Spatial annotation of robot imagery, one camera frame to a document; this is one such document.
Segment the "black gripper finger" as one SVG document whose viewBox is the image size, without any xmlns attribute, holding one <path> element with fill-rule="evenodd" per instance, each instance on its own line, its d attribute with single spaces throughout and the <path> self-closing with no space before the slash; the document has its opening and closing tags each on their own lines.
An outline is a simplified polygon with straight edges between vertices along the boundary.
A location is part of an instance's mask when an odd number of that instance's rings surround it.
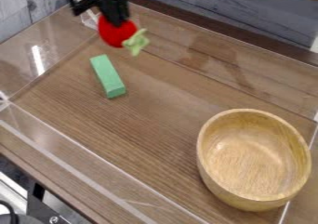
<svg viewBox="0 0 318 224">
<path fill-rule="evenodd" d="M 98 10 L 106 21 L 119 27 L 129 18 L 128 0 L 98 0 Z"/>
</svg>

